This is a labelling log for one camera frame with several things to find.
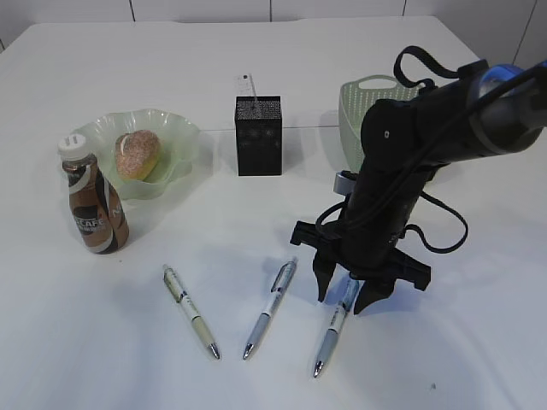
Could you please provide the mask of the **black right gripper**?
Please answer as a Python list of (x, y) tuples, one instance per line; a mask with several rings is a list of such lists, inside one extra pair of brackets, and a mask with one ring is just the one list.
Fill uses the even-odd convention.
[(353, 314), (387, 299), (396, 280), (410, 282), (418, 290), (430, 283), (430, 267), (397, 249), (397, 242), (410, 213), (430, 178), (430, 170), (409, 175), (395, 195), (371, 215), (376, 202), (395, 181), (396, 173), (382, 173), (364, 164), (351, 194), (339, 204), (338, 219), (318, 227), (298, 221), (291, 243), (316, 249), (312, 268), (318, 286), (318, 301), (324, 302), (337, 265), (363, 280)]

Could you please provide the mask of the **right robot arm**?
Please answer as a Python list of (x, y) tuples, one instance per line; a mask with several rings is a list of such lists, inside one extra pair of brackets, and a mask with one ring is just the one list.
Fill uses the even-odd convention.
[(297, 222), (291, 236), (315, 250), (318, 297), (325, 298), (336, 267), (362, 283), (356, 312), (388, 298), (399, 280), (424, 290), (430, 267), (397, 242), (413, 228), (409, 217), (425, 185), (451, 163), (521, 152), (545, 126), (544, 63), (523, 70), (477, 61), (412, 100), (378, 100), (362, 121), (361, 168), (332, 207), (337, 219)]

